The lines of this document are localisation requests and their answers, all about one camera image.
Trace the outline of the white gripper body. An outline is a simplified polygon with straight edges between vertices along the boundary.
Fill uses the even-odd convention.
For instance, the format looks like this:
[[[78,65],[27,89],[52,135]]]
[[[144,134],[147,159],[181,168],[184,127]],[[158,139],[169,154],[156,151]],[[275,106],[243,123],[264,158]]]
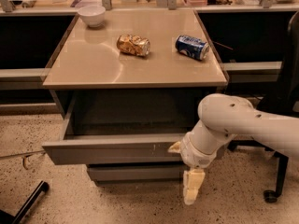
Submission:
[[[190,168],[205,169],[216,157],[222,142],[211,133],[188,132],[180,142],[180,155]]]

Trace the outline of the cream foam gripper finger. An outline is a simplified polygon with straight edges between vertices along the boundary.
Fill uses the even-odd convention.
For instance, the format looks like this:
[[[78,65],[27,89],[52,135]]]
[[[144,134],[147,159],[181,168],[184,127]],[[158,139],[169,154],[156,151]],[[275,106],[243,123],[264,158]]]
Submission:
[[[180,153],[180,141],[177,141],[167,150],[169,153]]]
[[[183,198],[187,205],[191,205],[196,201],[199,189],[204,179],[205,171],[203,169],[190,169],[183,174]]]

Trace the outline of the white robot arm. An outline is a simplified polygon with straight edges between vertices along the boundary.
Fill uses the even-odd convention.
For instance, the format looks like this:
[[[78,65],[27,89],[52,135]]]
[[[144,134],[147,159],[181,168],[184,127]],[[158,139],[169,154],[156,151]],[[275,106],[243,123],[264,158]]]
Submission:
[[[205,169],[218,150],[244,134],[287,156],[299,158],[299,118],[259,111],[245,98],[214,93],[198,105],[199,121],[168,151],[178,153],[190,168],[183,173],[183,197],[195,202]]]

